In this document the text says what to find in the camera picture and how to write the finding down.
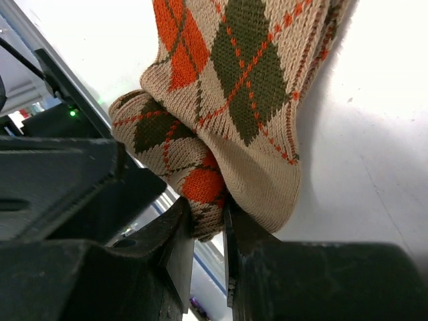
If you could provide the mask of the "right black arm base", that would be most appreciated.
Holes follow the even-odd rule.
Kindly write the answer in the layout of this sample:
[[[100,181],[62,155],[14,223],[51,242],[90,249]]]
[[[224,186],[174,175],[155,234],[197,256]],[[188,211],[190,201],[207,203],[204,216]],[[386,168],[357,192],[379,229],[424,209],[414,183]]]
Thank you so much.
[[[42,138],[112,138],[107,124],[89,105],[69,78],[44,49],[34,51],[40,68],[24,58],[6,40],[1,47],[19,63],[43,80],[49,94],[58,104],[23,121],[23,134]]]

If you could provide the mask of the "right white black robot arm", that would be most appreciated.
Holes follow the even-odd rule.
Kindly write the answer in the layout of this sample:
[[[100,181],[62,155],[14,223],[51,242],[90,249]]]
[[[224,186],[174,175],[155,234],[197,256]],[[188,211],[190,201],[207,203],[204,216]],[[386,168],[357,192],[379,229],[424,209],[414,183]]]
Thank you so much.
[[[180,320],[194,242],[179,199],[106,242],[161,191],[108,139],[1,138],[1,319]],[[225,210],[234,320],[426,320],[427,285],[386,243],[283,242]]]

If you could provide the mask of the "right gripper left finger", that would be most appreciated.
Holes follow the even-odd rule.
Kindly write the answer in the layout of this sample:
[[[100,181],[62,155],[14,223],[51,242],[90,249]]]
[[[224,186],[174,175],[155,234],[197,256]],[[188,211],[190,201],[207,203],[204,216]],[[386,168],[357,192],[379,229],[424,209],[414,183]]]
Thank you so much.
[[[185,199],[112,247],[87,239],[1,245],[2,320],[181,320],[194,241]]]

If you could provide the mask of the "orange green argyle sock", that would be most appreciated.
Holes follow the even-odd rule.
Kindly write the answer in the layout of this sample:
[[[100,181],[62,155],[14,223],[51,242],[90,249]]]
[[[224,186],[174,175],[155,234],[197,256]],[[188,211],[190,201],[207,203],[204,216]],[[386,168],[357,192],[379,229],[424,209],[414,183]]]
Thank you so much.
[[[296,114],[347,1],[154,1],[158,55],[109,109],[112,133],[189,202],[193,237],[232,198],[279,231],[300,190]]]

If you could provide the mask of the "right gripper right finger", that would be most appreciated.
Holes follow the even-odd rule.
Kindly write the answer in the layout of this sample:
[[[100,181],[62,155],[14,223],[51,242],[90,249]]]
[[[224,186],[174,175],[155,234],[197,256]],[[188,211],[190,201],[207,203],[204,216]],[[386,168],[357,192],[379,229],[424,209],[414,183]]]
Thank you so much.
[[[233,202],[223,215],[234,320],[427,319],[427,284],[400,247],[281,241]]]

